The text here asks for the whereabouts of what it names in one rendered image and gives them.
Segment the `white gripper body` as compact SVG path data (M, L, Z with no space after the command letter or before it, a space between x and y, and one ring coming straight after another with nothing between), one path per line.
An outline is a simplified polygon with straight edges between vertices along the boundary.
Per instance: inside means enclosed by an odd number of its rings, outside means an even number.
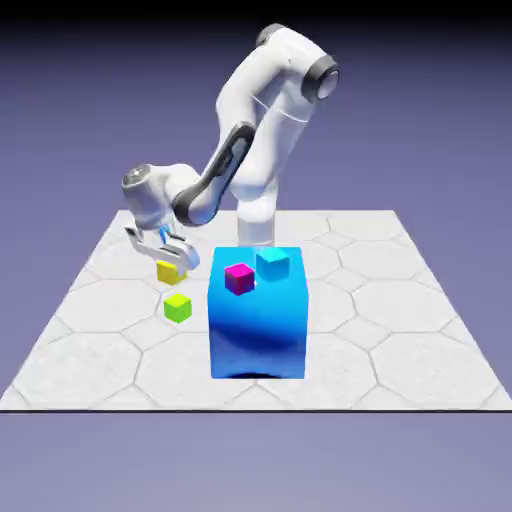
M136 227L125 226L124 230L132 247L140 254L173 264L179 271L192 271L200 264L199 253L183 237L171 234L168 241L153 247L144 242L142 232Z

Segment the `small yellow cube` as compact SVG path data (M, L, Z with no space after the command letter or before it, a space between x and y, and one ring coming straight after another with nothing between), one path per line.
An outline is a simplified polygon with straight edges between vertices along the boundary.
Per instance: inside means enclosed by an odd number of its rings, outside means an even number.
M157 279L168 285L176 285L187 278L187 272L176 264L158 260L156 262Z

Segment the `small lime green cube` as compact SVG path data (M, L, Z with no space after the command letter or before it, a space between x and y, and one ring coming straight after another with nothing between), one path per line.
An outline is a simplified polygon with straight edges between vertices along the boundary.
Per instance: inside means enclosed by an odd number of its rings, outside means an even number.
M174 323L182 323L192 315L191 299L181 293L165 298L163 308L164 316Z

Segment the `small magenta cube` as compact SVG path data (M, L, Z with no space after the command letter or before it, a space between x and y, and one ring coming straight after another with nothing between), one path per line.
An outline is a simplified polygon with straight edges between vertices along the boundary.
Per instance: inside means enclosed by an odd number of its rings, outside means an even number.
M225 287L240 296L255 288L255 271L245 263L236 263L224 269Z

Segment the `small cyan cube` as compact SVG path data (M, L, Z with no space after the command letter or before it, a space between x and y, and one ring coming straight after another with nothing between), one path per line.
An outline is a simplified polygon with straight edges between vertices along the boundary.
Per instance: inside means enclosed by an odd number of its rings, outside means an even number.
M279 247L265 247L256 253L256 272L263 280L287 278L290 265L289 255Z

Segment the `large blue box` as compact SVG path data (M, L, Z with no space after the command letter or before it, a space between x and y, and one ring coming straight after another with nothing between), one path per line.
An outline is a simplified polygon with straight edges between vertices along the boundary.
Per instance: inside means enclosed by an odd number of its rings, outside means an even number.
M308 330L309 292L301 249L279 247L290 257L285 279L263 280L256 253L265 247L218 247L208 288L211 376L302 379ZM237 296L225 287L224 269L245 263L255 288Z

